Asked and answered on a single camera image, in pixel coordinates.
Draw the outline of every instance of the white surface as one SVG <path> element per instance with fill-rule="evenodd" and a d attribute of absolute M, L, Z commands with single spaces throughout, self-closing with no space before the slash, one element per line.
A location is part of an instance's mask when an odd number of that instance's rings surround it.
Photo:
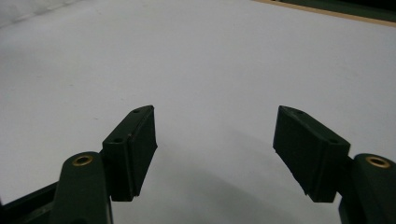
<path fill-rule="evenodd" d="M 115 223 L 339 223 L 272 149 L 279 105 L 396 161 L 396 29 L 242 0 L 83 1 L 0 29 L 0 196 L 153 104 L 159 148 Z"/>

